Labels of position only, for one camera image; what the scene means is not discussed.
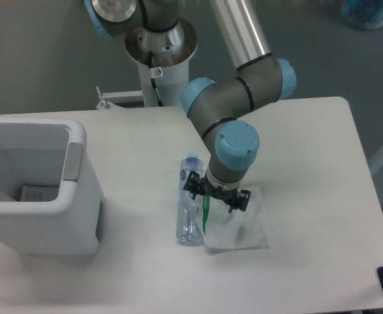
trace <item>silver robot arm tube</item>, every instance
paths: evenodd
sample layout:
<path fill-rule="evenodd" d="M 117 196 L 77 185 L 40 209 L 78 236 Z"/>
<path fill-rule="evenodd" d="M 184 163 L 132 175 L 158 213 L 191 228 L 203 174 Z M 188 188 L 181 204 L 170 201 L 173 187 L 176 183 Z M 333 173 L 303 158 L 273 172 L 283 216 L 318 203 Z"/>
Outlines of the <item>silver robot arm tube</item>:
<path fill-rule="evenodd" d="M 245 0 L 210 3 L 235 68 L 271 53 L 250 3 Z"/>
<path fill-rule="evenodd" d="M 237 118 L 291 94 L 295 73 L 272 57 L 250 0 L 212 0 L 216 19 L 238 77 L 224 86 L 197 78 L 182 93 L 183 108 L 211 157 L 204 178 L 191 173 L 185 190 L 210 195 L 245 211 L 249 191 L 239 185 L 255 160 L 257 131 Z"/>

